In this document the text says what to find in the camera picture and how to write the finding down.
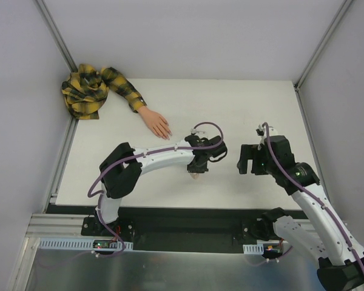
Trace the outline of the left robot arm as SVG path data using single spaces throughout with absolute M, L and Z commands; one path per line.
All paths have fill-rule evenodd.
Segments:
M 172 145 L 154 148 L 133 148 L 128 142 L 119 144 L 99 165 L 99 177 L 88 191 L 98 195 L 95 228 L 104 236 L 116 229 L 118 211 L 123 197 L 133 192 L 139 178 L 154 170 L 185 166 L 188 173 L 209 171 L 209 162 L 219 162 L 228 153 L 223 138 L 211 139 L 190 134 Z

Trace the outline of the clear nail polish bottle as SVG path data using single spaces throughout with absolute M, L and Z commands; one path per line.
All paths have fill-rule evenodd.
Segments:
M 190 173 L 190 176 L 193 178 L 193 179 L 198 179 L 200 174 L 199 173 Z

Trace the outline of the mannequin hand with painted nails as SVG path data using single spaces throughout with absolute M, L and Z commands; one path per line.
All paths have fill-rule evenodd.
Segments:
M 142 106 L 138 109 L 138 114 L 144 121 L 147 128 L 158 138 L 169 140 L 172 132 L 168 121 L 159 113 Z

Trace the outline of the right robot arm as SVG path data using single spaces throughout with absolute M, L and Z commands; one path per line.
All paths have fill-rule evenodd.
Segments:
M 287 138 L 263 123 L 258 126 L 258 144 L 243 144 L 237 169 L 241 175 L 252 163 L 254 175 L 270 175 L 302 209 L 315 230 L 303 229 L 282 208 L 262 214 L 248 228 L 256 239 L 279 237 L 313 261 L 325 290 L 354 290 L 364 285 L 364 247 L 345 226 L 326 196 L 312 167 L 296 162 Z

